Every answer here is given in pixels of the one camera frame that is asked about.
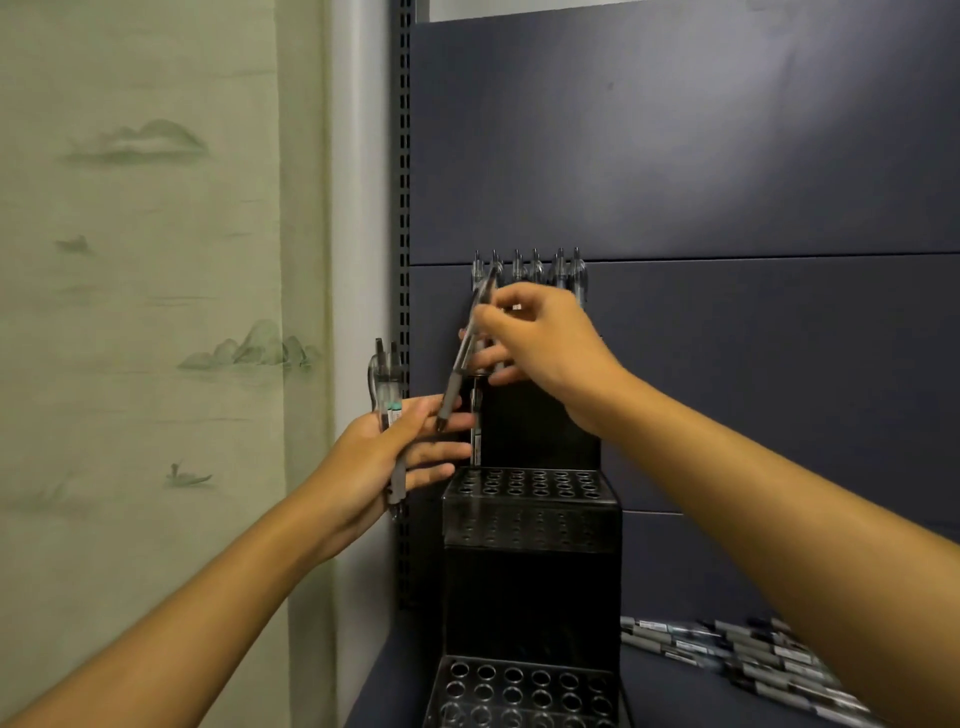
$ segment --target pen with white label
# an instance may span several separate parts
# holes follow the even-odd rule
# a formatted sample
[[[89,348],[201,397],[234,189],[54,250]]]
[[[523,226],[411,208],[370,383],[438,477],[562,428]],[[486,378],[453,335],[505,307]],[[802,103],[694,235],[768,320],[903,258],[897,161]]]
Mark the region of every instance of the pen with white label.
[[[621,617],[620,627],[622,629],[649,629],[654,632],[662,632],[668,635],[678,635],[679,637],[701,638],[718,640],[723,635],[712,632],[703,627],[685,624],[674,624],[672,622],[655,621],[650,619],[634,619],[633,617]]]
[[[864,715],[854,715],[845,711],[835,710],[825,705],[819,705],[802,695],[796,695],[791,692],[774,688],[771,685],[751,680],[747,677],[731,676],[730,682],[741,690],[752,692],[769,700],[776,700],[782,705],[788,705],[791,708],[813,713],[816,716],[830,720],[840,725],[851,726],[851,728],[881,728],[881,724],[869,719]]]

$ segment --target wallpaper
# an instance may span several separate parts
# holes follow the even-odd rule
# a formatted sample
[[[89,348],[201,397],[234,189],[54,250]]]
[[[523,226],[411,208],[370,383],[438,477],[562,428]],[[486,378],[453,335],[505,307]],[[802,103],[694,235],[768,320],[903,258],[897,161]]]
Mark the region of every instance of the wallpaper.
[[[0,718],[323,454],[325,313],[291,330],[312,303],[281,297],[275,10],[0,0]],[[314,398],[293,448],[285,386]],[[204,725],[290,723],[288,626]]]

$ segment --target ballpoint pen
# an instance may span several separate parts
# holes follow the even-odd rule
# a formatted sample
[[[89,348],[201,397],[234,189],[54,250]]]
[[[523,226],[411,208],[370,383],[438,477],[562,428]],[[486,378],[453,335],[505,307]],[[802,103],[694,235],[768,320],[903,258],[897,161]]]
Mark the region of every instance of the ballpoint pen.
[[[460,349],[457,351],[457,358],[453,361],[453,371],[450,373],[450,379],[446,384],[444,400],[441,402],[440,411],[437,413],[437,431],[443,432],[446,424],[453,413],[453,406],[456,404],[457,396],[460,394],[460,386],[464,382],[464,376],[469,374],[467,365],[473,353],[475,339],[477,338],[477,326],[473,321],[473,309],[480,303],[489,303],[493,291],[496,289],[496,282],[500,271],[496,261],[490,266],[490,271],[484,279],[483,284],[473,292],[473,301],[470,303],[470,318],[467,328],[464,331],[464,338],[460,342]]]
[[[546,277],[543,272],[543,261],[540,260],[540,254],[534,248],[530,255],[530,273],[528,278],[533,283],[545,283]]]
[[[587,264],[580,257],[580,249],[573,249],[573,260],[570,263],[570,281],[573,295],[581,308],[587,308]]]
[[[396,341],[390,345],[390,357],[383,349],[383,339],[376,340],[376,353],[367,367],[367,386],[371,407],[380,419],[380,431],[385,431],[400,418],[403,410],[401,394],[402,370]],[[387,504],[396,518],[400,503],[407,497],[406,449],[396,459],[387,484]]]
[[[550,283],[557,288],[566,288],[566,259],[564,249],[560,248],[553,259],[553,268],[550,270]]]

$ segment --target gray pen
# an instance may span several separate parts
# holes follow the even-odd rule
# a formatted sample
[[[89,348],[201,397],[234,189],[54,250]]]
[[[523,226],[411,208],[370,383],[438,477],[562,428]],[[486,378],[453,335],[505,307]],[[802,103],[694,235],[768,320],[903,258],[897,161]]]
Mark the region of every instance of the gray pen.
[[[711,672],[720,672],[723,670],[723,663],[720,660],[716,660],[706,655],[683,654],[677,650],[670,649],[664,644],[655,642],[653,640],[646,640],[642,637],[628,635],[625,632],[620,633],[620,641],[624,644],[628,644],[631,647],[637,647],[638,649],[645,650],[646,652],[652,652],[655,655],[662,655],[670,660],[676,660],[679,663],[684,663],[685,665],[690,665],[692,667],[700,667],[702,669],[710,670]]]
[[[732,630],[728,630],[726,634],[727,639],[731,642],[746,644],[748,647],[752,647],[753,649],[761,649],[764,652],[770,652],[782,657],[784,660],[793,660],[795,663],[804,663],[804,665],[811,665],[813,667],[821,667],[823,665],[819,658],[811,655],[805,650],[792,649],[790,647],[784,647],[780,644],[771,644],[763,640],[755,640],[753,637],[747,637],[740,632],[733,632]]]
[[[826,685],[830,688],[840,687],[840,681],[824,669],[817,669],[816,667],[804,665],[803,663],[795,663],[793,660],[784,660],[782,657],[779,657],[771,652],[765,652],[761,649],[753,649],[752,647],[748,647],[746,644],[727,643],[722,644],[722,646],[728,647],[744,660],[749,658],[752,662],[761,663],[762,665],[767,665],[769,667],[775,667],[776,669],[783,670],[784,672],[792,672],[796,675],[807,677],[810,680],[816,680],[818,683]]]
[[[649,619],[634,619],[633,617],[621,617],[620,626],[625,629],[648,629],[653,632],[661,632],[668,635],[678,635],[680,637],[691,637],[718,640],[723,635],[711,632],[696,626],[686,626],[684,624],[673,624],[665,621],[652,621]]]
[[[828,708],[825,705],[818,705],[817,703],[807,700],[802,695],[794,695],[791,692],[782,691],[779,688],[774,688],[773,686],[751,680],[750,678],[731,676],[729,679],[731,683],[741,690],[752,692],[769,700],[776,700],[778,703],[788,705],[791,708],[813,713],[816,716],[824,718],[825,720],[831,720],[840,725],[848,725],[851,726],[851,728],[880,728],[880,723],[870,720],[865,716],[854,716]]]
[[[796,692],[804,697],[821,700],[829,705],[841,710],[853,711],[855,713],[869,713],[870,709],[857,700],[848,692],[835,691],[831,688],[825,688],[822,685],[812,681],[804,680],[799,675],[790,675],[786,672],[761,667],[758,665],[749,665],[738,662],[727,662],[725,671],[728,674],[742,675],[749,677],[757,682],[772,685],[783,691]]]
[[[473,353],[473,346],[477,338],[477,325],[473,321],[473,309],[480,303],[489,303],[496,288],[498,276],[497,266],[491,265],[487,277],[483,284],[473,293],[473,301],[470,303],[470,318],[467,323],[467,329],[464,331],[463,341],[460,342],[460,349],[457,350],[457,358],[453,360],[453,371],[450,373],[450,379],[446,383],[444,399],[440,404],[440,411],[437,413],[437,431],[443,432],[446,424],[449,422],[450,415],[453,414],[453,407],[460,395],[460,387],[464,383],[464,376],[469,374],[468,364],[470,356]]]

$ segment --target pen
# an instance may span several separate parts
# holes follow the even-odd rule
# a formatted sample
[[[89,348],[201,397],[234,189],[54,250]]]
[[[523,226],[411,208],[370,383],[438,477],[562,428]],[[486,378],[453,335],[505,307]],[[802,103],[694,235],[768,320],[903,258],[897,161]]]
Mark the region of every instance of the pen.
[[[521,280],[526,279],[526,271],[523,268],[523,258],[520,257],[520,251],[514,250],[514,279],[513,282],[517,283]]]
[[[367,385],[370,388],[372,409],[380,421],[381,432],[395,423],[402,413],[402,376],[396,341],[390,345],[388,358],[383,348],[383,339],[377,339],[375,352],[367,367]],[[387,504],[396,518],[397,507],[407,497],[406,449],[396,459],[386,491]]]
[[[581,308],[587,308],[587,264],[580,257],[580,249],[573,249],[573,262],[570,264],[570,277],[573,281],[573,296]]]
[[[752,627],[759,627],[760,629],[769,629],[773,632],[783,632],[791,637],[794,636],[793,629],[790,628],[790,625],[777,617],[770,617],[768,619],[747,617],[747,624]]]
[[[726,634],[727,639],[731,642],[746,644],[748,647],[752,647],[753,649],[762,649],[764,652],[771,652],[782,657],[784,660],[793,660],[797,663],[804,663],[805,665],[811,665],[815,667],[819,667],[823,664],[819,658],[814,657],[805,650],[792,649],[779,644],[771,644],[763,640],[755,640],[753,637],[747,637],[739,632],[729,631]]]
[[[553,259],[553,269],[550,271],[551,283],[557,288],[566,288],[566,260],[564,249],[560,248]]]
[[[857,713],[869,713],[870,709],[857,700],[853,695],[847,692],[835,691],[825,688],[816,683],[808,684],[801,682],[803,678],[797,675],[789,675],[785,672],[759,667],[756,665],[744,665],[738,662],[726,662],[724,670],[729,675],[740,677],[749,677],[757,682],[766,683],[774,688],[780,688],[783,691],[795,692],[804,697],[813,700],[826,701],[829,705],[842,710],[854,711]]]
[[[533,283],[544,283],[546,281],[543,274],[543,261],[540,260],[540,254],[536,248],[530,255],[530,281]]]
[[[498,273],[497,266],[492,264],[483,283],[473,293],[467,328],[464,331],[464,338],[460,342],[457,357],[453,360],[453,371],[450,373],[450,379],[446,383],[444,399],[441,402],[440,411],[437,413],[438,432],[443,432],[446,429],[446,424],[450,419],[450,415],[453,413],[453,406],[456,404],[457,397],[460,395],[460,386],[464,382],[464,376],[468,374],[467,364],[469,364],[470,355],[473,352],[473,346],[477,338],[477,326],[473,321],[473,309],[480,303],[489,303],[491,301],[493,291],[496,288]]]
[[[784,660],[782,657],[771,652],[764,652],[761,649],[753,649],[752,647],[748,647],[746,644],[721,643],[721,646],[723,648],[732,650],[745,662],[749,661],[761,663],[762,665],[775,667],[776,669],[784,672],[792,672],[796,675],[807,677],[810,680],[816,680],[818,683],[826,685],[830,688],[840,687],[840,681],[824,669],[817,669],[816,667],[804,665],[803,663],[796,663],[793,660]]]
[[[652,652],[655,655],[662,655],[663,657],[669,658],[670,660],[676,660],[677,662],[684,663],[685,665],[701,667],[702,669],[708,669],[712,672],[720,672],[723,670],[723,663],[719,660],[715,660],[705,655],[683,654],[682,652],[670,649],[661,643],[654,642],[653,640],[646,640],[642,637],[635,637],[634,635],[628,635],[626,632],[620,633],[620,641],[624,644],[630,645],[631,647],[637,647],[647,652]]]
[[[825,705],[818,705],[802,695],[795,695],[791,692],[782,691],[779,688],[774,688],[773,686],[766,685],[765,683],[757,682],[757,680],[751,680],[746,677],[737,677],[732,675],[730,682],[736,685],[741,690],[752,692],[761,697],[768,698],[769,700],[776,700],[777,702],[788,705],[791,708],[797,708],[798,710],[806,711],[807,713],[813,713],[816,716],[824,718],[826,720],[831,720],[834,723],[839,723],[840,725],[848,725],[851,728],[880,728],[880,724],[866,718],[865,716],[854,716],[849,713],[844,713],[842,711],[834,710],[833,708],[828,708]]]
[[[620,626],[622,628],[634,627],[649,629],[654,632],[664,632],[669,635],[680,635],[681,637],[699,637],[699,638],[708,638],[712,640],[721,639],[723,635],[717,634],[716,632],[711,632],[707,629],[701,629],[699,627],[688,627],[682,624],[672,624],[670,622],[664,621],[650,621],[648,619],[634,619],[633,617],[621,617]]]

